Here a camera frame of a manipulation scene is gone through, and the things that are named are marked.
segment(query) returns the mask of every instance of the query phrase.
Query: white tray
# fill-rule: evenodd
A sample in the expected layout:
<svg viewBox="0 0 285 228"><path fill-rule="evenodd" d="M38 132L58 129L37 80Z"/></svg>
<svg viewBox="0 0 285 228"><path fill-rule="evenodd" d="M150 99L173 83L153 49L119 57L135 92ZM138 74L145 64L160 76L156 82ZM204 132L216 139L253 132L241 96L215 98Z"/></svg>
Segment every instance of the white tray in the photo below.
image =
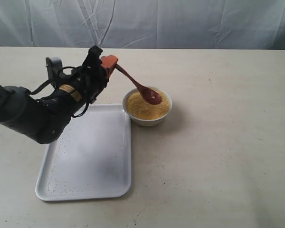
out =
<svg viewBox="0 0 285 228"><path fill-rule="evenodd" d="M90 106L47 147L36 195L44 201L124 195L131 185L130 131L122 105Z"/></svg>

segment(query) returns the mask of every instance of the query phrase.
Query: table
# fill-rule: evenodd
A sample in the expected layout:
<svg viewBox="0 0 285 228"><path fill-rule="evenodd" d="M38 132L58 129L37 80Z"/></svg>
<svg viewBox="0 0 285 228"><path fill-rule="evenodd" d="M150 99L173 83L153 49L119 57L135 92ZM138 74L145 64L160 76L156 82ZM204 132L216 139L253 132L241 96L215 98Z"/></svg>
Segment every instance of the table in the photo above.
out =
<svg viewBox="0 0 285 228"><path fill-rule="evenodd" d="M46 57L78 66L86 54L0 47L0 84L33 90L47 79ZM173 99L163 124L132 125L131 189L118 199L42 202L34 189L45 146L0 125L0 227L285 228L285 51L109 54ZM97 103L120 103L132 88L114 72Z"/></svg>

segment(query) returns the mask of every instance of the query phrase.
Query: bowl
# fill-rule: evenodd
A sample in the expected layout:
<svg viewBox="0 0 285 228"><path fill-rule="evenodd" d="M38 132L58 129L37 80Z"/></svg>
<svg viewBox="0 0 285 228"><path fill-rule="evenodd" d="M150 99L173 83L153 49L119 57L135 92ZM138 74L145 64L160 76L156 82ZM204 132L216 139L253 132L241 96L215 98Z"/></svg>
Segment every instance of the bowl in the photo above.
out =
<svg viewBox="0 0 285 228"><path fill-rule="evenodd" d="M166 93L164 92L163 90L159 89L159 88L155 88L155 87L149 87L151 89L154 89L156 91L160 91L162 92L163 94L165 94L167 100L168 100L168 103L169 103L169 110L168 112L161 116L160 118L157 118L157 119L153 119L153 120L144 120L144 119L139 119L133 115L131 115L128 110L126 109L126 104L127 104L127 100L128 100L128 97L137 92L137 88L135 89L132 89L130 90L125 96L124 96L124 99L123 99L123 109L124 111L130 116L130 118L132 119L133 122L135 122L136 124L140 125L140 126L143 126L143 127L151 127L151 126L155 126L155 125L158 125L159 123L161 123L165 118L166 116L170 113L171 109L172 109L172 99L171 97Z"/></svg>

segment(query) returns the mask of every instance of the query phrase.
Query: spoon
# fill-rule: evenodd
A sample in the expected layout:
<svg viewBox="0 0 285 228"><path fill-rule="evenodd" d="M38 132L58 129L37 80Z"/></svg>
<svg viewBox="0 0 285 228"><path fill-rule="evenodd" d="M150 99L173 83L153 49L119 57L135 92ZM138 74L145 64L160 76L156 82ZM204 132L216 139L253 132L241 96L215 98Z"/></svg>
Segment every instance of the spoon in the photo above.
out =
<svg viewBox="0 0 285 228"><path fill-rule="evenodd" d="M116 64L115 69L117 69L118 71L123 73L125 76L128 77L128 79L130 79L133 82L133 84L136 86L138 92L141 94L142 98L146 102L148 102L151 105L155 105L155 104L158 105L162 102L162 99L161 99L162 97L157 92L155 92L154 90L152 90L148 87L145 87L145 86L139 84L120 65Z"/></svg>

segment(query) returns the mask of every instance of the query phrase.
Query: grain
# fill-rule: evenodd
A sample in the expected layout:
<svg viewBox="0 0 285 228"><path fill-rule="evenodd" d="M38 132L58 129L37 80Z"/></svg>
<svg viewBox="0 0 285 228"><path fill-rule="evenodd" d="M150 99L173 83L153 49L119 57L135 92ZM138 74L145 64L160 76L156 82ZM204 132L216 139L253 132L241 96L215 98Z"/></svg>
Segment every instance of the grain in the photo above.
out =
<svg viewBox="0 0 285 228"><path fill-rule="evenodd" d="M156 91L162 98L160 104L152 105L144 101L139 92L131 94L126 103L127 111L134 117L142 120L154 120L165 115L170 108L169 102L165 94Z"/></svg>

